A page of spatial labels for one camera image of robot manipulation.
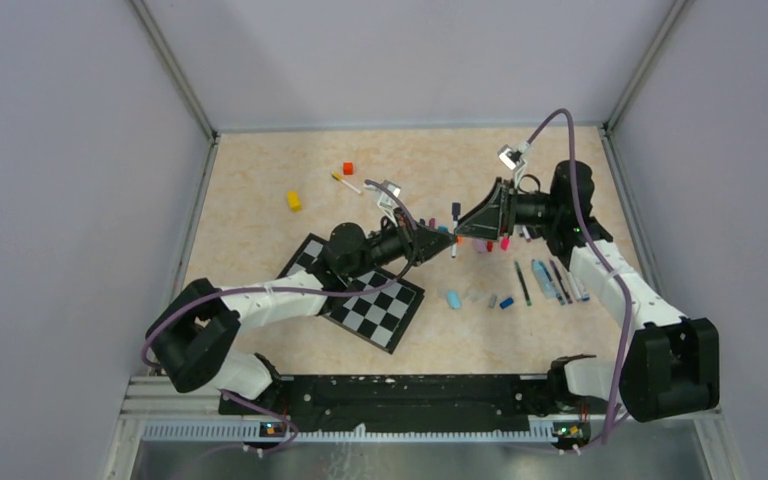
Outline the black white chessboard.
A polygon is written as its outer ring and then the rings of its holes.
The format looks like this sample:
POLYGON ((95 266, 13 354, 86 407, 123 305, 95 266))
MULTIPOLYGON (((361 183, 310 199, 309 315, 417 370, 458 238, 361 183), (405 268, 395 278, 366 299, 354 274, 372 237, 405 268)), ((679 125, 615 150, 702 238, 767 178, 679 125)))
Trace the black white chessboard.
POLYGON ((365 294, 349 298, 326 318, 392 354, 425 299, 425 290, 405 279, 370 293, 394 277, 391 272, 379 268, 357 278, 353 285, 365 294))

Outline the thin dark pen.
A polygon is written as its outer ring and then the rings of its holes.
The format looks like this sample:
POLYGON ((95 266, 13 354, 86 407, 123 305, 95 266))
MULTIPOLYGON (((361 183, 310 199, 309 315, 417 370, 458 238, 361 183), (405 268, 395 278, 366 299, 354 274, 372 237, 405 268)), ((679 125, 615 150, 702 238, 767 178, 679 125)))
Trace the thin dark pen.
POLYGON ((549 264, 550 264, 550 267, 552 268, 553 274, 554 274, 554 276, 556 278, 556 281, 557 281, 558 288, 560 289, 561 294, 563 295, 563 298, 564 298, 565 302, 567 304, 572 304, 574 302, 573 297, 570 295, 570 293, 569 293, 569 291, 568 291, 568 289, 567 289, 567 287, 566 287, 566 285, 564 283, 564 280, 563 280, 563 277, 561 275, 560 269, 558 268, 557 264, 555 263, 555 261, 553 259, 549 260, 549 264))

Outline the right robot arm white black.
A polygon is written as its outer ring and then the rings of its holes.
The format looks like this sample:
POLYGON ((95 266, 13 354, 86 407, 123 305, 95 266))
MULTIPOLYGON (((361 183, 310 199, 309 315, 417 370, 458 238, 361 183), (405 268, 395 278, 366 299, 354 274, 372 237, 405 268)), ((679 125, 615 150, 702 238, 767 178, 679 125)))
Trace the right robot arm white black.
POLYGON ((455 233, 500 241, 518 227, 533 230, 620 326, 616 359, 583 354, 553 363, 546 397, 554 409, 572 412, 593 397, 649 422, 717 407, 716 326, 670 305, 630 265, 591 213, 594 192, 592 170, 580 161, 558 163, 546 192, 523 192, 498 178, 455 233))

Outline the light blue eraser bar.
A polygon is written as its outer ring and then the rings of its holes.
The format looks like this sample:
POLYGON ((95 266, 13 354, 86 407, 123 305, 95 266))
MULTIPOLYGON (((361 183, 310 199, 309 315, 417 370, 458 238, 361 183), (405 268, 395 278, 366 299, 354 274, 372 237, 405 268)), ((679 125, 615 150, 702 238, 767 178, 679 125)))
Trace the light blue eraser bar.
POLYGON ((544 265, 537 259, 531 260, 531 269, 538 282, 541 292, 547 299, 556 297, 556 290, 552 286, 551 278, 547 274, 544 265))

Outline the black gel pen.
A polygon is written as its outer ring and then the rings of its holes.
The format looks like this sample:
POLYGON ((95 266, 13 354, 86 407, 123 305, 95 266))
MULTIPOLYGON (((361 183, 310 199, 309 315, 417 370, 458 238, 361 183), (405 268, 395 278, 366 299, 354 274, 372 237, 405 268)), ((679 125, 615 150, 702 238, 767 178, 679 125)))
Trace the black gel pen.
POLYGON ((522 292, 523 292, 523 297, 524 297, 524 300, 526 302, 526 305, 528 307, 531 307, 533 305, 533 303, 532 303, 532 299, 531 299, 531 296, 530 296, 530 293, 529 293, 529 290, 528 290, 528 287, 527 287, 527 284, 526 284, 526 281, 525 281, 525 276, 524 276, 522 267, 521 267, 520 263, 517 260, 514 260, 513 263, 514 263, 514 268, 515 268, 515 271, 516 271, 516 275, 517 275, 520 287, 521 287, 522 292))

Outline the white marker blue band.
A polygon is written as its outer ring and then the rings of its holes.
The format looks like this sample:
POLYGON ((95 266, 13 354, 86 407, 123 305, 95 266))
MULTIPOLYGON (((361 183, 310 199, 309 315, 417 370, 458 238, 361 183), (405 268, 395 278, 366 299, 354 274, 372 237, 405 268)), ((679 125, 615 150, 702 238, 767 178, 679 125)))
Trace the white marker blue band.
POLYGON ((585 288, 585 286, 583 285, 583 283, 580 282, 580 281, 576 281, 576 285, 577 285, 577 288, 579 290, 580 300, 582 302, 589 301, 590 300, 590 295, 589 295, 587 289, 585 288))

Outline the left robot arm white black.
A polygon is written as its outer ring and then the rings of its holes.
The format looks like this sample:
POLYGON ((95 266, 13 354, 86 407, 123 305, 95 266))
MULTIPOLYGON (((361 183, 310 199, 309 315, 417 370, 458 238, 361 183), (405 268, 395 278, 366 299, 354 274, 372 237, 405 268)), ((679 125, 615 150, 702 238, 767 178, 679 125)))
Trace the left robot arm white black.
POLYGON ((336 226, 304 270, 265 283, 222 290, 202 278, 187 285, 148 328, 141 358, 166 372, 179 393, 209 386, 237 394, 257 413, 279 404, 279 375, 256 353, 239 353, 238 336, 279 321, 330 313, 362 295, 356 278, 395 260, 418 266, 455 244, 454 234, 425 225, 388 224, 367 234, 336 226))

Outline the light blue highlighter cap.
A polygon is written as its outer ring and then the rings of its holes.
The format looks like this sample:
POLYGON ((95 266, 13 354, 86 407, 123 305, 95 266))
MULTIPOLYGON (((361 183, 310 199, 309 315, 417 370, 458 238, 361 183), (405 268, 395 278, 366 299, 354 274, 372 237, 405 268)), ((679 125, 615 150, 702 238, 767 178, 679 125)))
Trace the light blue highlighter cap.
POLYGON ((446 303, 452 310, 459 310, 462 308, 462 301, 460 295, 456 290, 448 290, 445 293, 446 303))

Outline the dark blue marker cap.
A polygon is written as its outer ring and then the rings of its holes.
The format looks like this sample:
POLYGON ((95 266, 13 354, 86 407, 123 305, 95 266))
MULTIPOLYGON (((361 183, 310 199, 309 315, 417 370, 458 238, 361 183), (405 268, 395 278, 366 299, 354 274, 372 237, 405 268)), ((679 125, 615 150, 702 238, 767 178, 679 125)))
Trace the dark blue marker cap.
POLYGON ((459 202, 453 202, 451 204, 452 220, 456 222, 459 219, 460 214, 461 214, 461 204, 459 202))

